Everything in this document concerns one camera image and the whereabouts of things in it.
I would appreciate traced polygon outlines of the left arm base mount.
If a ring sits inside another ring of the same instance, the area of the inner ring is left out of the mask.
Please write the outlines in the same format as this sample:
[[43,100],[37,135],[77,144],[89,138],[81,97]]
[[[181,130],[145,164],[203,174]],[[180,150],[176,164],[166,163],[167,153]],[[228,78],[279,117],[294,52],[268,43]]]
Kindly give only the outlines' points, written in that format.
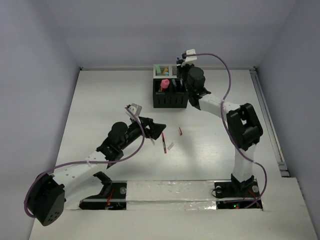
[[127,181],[112,181],[104,172],[93,175],[100,180],[102,188],[96,195],[88,196],[79,202],[81,210],[126,210]]

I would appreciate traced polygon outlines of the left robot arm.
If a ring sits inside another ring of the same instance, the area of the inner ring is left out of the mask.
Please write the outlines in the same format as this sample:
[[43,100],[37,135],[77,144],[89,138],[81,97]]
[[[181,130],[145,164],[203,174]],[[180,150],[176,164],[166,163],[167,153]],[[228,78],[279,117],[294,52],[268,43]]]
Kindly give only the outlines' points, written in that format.
[[40,173],[24,198],[24,212],[43,226],[52,224],[64,211],[67,194],[90,177],[100,179],[93,186],[94,193],[108,198],[113,192],[112,181],[103,169],[127,160],[124,149],[135,140],[157,140],[166,127],[141,116],[132,118],[130,125],[114,123],[107,138],[85,160],[63,163]]

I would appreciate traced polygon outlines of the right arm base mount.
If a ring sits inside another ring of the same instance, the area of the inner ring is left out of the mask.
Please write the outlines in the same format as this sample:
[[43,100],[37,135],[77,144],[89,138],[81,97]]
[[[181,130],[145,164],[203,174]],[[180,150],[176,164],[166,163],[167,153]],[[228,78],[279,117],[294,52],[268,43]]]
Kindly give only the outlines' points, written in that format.
[[230,180],[215,182],[211,195],[216,198],[216,206],[221,210],[263,209],[258,182],[252,173],[243,181],[232,173]]

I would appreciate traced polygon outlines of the orange highlighter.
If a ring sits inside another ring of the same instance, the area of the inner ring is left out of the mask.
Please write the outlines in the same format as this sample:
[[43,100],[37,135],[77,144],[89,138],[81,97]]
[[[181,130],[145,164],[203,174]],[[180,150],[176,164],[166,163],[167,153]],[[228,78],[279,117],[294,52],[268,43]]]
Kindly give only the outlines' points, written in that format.
[[168,72],[169,69],[168,68],[164,68],[163,71],[162,71],[162,74],[164,75],[166,72]]

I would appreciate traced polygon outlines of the purple ink pen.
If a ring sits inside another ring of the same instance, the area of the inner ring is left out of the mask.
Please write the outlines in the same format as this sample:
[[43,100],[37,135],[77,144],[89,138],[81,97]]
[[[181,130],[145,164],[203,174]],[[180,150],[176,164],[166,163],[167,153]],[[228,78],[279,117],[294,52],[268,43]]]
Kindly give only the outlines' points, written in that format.
[[172,82],[172,85],[173,85],[173,89],[174,89],[174,91],[176,92],[176,91],[177,91],[176,79],[175,79],[175,78],[172,78],[172,79],[171,79],[171,82]]

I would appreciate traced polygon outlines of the green highlighter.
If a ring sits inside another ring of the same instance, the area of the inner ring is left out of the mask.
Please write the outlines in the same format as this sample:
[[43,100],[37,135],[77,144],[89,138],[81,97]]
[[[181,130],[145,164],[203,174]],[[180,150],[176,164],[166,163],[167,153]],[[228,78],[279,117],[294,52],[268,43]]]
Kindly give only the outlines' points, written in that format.
[[162,72],[161,72],[161,68],[159,65],[155,65],[155,73],[157,76],[161,76]]

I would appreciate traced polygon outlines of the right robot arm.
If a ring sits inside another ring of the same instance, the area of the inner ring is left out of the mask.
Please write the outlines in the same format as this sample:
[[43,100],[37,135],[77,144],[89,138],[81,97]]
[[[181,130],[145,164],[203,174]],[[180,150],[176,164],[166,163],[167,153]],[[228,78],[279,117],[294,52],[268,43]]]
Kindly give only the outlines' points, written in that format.
[[235,147],[234,168],[230,190],[242,196],[254,181],[253,164],[256,145],[263,135],[263,128],[254,107],[225,101],[205,88],[204,71],[193,64],[178,64],[177,77],[184,83],[190,104],[200,111],[222,119],[222,124]]

